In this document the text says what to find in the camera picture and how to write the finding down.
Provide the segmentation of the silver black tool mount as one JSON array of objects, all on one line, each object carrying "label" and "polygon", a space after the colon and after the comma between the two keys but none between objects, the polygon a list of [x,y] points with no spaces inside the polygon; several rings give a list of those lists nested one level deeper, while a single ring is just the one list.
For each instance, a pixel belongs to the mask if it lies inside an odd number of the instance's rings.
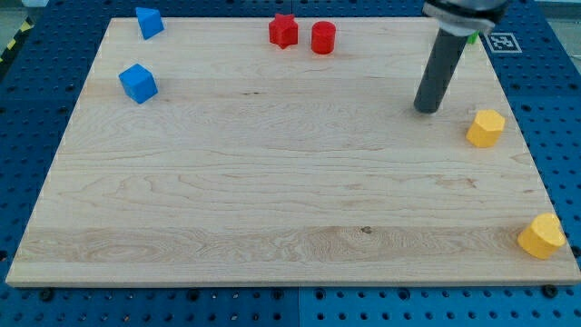
[{"label": "silver black tool mount", "polygon": [[451,35],[469,36],[492,32],[508,7],[508,0],[425,0],[422,13]]}]

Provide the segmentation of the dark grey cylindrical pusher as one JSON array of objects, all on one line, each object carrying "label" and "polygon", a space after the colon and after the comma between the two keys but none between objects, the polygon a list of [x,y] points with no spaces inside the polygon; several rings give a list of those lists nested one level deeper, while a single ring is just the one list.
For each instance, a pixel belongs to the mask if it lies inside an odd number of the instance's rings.
[{"label": "dark grey cylindrical pusher", "polygon": [[456,36],[439,28],[414,99],[418,112],[434,114],[439,109],[467,40],[466,35]]}]

